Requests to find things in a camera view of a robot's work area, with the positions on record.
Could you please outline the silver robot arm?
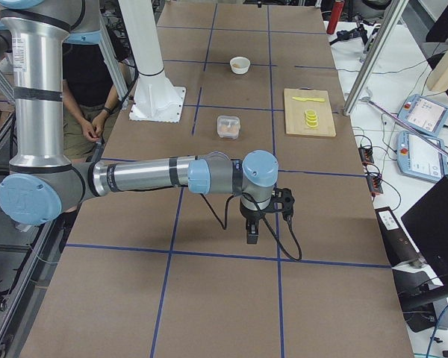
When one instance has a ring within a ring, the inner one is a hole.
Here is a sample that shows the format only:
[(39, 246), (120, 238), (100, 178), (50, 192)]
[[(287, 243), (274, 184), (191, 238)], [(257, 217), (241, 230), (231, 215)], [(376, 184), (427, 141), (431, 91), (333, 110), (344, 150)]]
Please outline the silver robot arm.
[(14, 221), (40, 225), (70, 207), (111, 192), (171, 187), (240, 199), (246, 239), (276, 211), (277, 159), (256, 150), (243, 160), (220, 152), (133, 163), (72, 163), (63, 152), (64, 42), (96, 44), (102, 35), (97, 1), (3, 1), (11, 33), (17, 153), (0, 183), (0, 208)]

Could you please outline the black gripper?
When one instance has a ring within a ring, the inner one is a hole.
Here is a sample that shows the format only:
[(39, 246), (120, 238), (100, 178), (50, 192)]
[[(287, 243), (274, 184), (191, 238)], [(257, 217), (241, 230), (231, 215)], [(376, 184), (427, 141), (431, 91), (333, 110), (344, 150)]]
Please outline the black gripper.
[(246, 243), (256, 245), (259, 237), (258, 224), (266, 213), (251, 195), (241, 195), (240, 213), (246, 219)]

